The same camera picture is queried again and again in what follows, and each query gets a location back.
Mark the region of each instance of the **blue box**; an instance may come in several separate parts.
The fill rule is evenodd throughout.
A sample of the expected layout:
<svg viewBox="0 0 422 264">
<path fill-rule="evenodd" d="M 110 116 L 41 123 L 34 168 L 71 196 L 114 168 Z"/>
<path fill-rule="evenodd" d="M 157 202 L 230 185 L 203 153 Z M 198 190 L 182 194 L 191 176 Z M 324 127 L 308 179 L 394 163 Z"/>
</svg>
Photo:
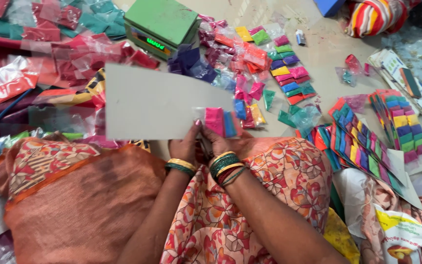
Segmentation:
<svg viewBox="0 0 422 264">
<path fill-rule="evenodd" d="M 322 13 L 324 17 L 336 15 L 345 1 L 346 0 L 314 0 L 320 13 Z"/>
</svg>

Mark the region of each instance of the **finger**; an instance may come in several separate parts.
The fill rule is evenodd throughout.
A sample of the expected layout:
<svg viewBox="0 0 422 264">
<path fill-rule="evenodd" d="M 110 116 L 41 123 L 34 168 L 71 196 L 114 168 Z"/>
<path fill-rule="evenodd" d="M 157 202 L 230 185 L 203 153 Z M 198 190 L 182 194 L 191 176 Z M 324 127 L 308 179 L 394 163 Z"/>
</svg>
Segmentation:
<svg viewBox="0 0 422 264">
<path fill-rule="evenodd" d="M 206 127 L 202 128 L 202 134 L 205 138 L 207 138 L 211 143 L 218 142 L 222 140 L 222 137 L 216 133 L 214 133 L 213 130 L 208 129 Z"/>
<path fill-rule="evenodd" d="M 190 130 L 188 130 L 188 133 L 183 138 L 184 141 L 187 142 L 195 142 L 196 136 L 198 133 L 200 133 L 201 129 L 201 120 L 196 120 L 196 122 L 191 126 Z"/>
</svg>

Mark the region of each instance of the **gold bangle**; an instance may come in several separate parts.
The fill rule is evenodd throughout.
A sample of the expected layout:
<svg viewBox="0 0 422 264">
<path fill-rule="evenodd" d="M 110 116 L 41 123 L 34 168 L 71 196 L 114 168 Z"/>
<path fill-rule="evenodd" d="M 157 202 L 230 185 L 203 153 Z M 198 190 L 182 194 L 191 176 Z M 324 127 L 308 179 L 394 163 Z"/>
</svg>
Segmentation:
<svg viewBox="0 0 422 264">
<path fill-rule="evenodd" d="M 169 159 L 168 162 L 169 163 L 175 163 L 175 164 L 181 165 L 181 166 L 183 166 L 183 167 L 185 167 L 187 169 L 192 170 L 193 172 L 196 172 L 196 167 L 194 165 L 192 165 L 191 163 L 186 162 L 184 160 L 181 160 L 181 159 Z"/>
<path fill-rule="evenodd" d="M 213 160 L 213 163 L 214 163 L 214 161 L 216 161 L 216 160 L 217 160 L 217 159 L 219 159 L 220 157 L 224 157 L 225 155 L 227 155 L 227 154 L 231 154 L 231 153 L 235 154 L 235 152 L 233 152 L 233 151 L 227 151 L 227 152 L 222 153 L 221 155 L 219 155 L 217 158 L 215 158 L 215 159 Z"/>
<path fill-rule="evenodd" d="M 234 164 L 228 165 L 228 166 L 222 168 L 220 171 L 218 171 L 218 175 L 217 176 L 219 177 L 219 175 L 221 175 L 221 173 L 223 173 L 227 169 L 230 169 L 230 168 L 233 168 L 233 167 L 244 167 L 244 166 L 245 165 L 243 165 L 243 163 L 234 163 Z"/>
</svg>

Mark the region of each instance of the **woman's left hand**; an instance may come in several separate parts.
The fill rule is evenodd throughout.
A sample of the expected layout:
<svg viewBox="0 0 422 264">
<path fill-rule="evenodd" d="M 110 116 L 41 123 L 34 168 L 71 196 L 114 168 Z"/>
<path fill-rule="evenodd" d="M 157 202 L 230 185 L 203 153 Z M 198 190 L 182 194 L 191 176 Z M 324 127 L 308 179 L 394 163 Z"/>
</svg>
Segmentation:
<svg viewBox="0 0 422 264">
<path fill-rule="evenodd" d="M 195 139 L 201 129 L 201 121 L 197 120 L 188 131 L 183 140 L 169 141 L 169 154 L 171 158 L 181 159 L 196 165 Z"/>
</svg>

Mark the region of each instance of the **green weighing scale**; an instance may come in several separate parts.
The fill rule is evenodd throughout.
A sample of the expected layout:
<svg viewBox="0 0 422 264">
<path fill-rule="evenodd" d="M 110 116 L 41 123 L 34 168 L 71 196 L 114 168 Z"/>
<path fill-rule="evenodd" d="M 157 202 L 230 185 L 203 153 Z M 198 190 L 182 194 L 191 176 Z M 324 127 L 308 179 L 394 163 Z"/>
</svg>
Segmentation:
<svg viewBox="0 0 422 264">
<path fill-rule="evenodd" d="M 128 39 L 167 60 L 180 44 L 189 44 L 201 19 L 175 0 L 136 0 L 125 14 Z"/>
</svg>

